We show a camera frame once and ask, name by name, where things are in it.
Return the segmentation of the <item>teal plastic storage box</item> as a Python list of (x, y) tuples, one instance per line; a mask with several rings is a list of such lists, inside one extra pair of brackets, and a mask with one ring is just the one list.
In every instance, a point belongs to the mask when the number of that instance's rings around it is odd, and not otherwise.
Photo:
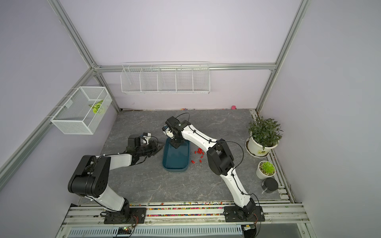
[(164, 146), (162, 166), (169, 172), (184, 172), (190, 163), (190, 142), (186, 140), (179, 148), (174, 148), (170, 141), (168, 138)]

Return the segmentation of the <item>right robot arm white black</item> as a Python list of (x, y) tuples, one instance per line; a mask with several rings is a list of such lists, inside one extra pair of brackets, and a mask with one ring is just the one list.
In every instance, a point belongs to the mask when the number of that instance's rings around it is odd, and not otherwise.
[(176, 117), (167, 119), (162, 130), (174, 148), (189, 141), (205, 151), (210, 169), (226, 183), (239, 213), (246, 219), (253, 217), (257, 205), (237, 175), (234, 156), (226, 140), (209, 137), (190, 122), (181, 122)]

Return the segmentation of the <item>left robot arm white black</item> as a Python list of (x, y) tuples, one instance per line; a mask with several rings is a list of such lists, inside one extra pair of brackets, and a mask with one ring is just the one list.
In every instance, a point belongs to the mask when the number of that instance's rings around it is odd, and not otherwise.
[(108, 185), (111, 170), (140, 164), (141, 157), (147, 159), (157, 154), (164, 143), (152, 137), (136, 137), (128, 142), (124, 152), (100, 156), (84, 155), (67, 189), (70, 193), (86, 197), (110, 212), (128, 213), (129, 202)]

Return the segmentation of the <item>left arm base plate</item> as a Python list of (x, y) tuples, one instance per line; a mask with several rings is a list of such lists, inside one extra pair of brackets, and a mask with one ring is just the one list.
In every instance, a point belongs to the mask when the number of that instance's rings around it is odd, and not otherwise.
[(100, 216), (104, 218), (104, 224), (143, 224), (146, 211), (143, 207), (133, 207), (120, 212), (104, 211)]

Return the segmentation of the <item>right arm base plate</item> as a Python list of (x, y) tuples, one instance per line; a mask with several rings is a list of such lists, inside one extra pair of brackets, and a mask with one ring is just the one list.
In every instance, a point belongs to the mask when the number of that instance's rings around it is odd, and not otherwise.
[(225, 222), (264, 222), (265, 216), (261, 206), (256, 206), (252, 212), (247, 214), (237, 206), (225, 206), (223, 211)]

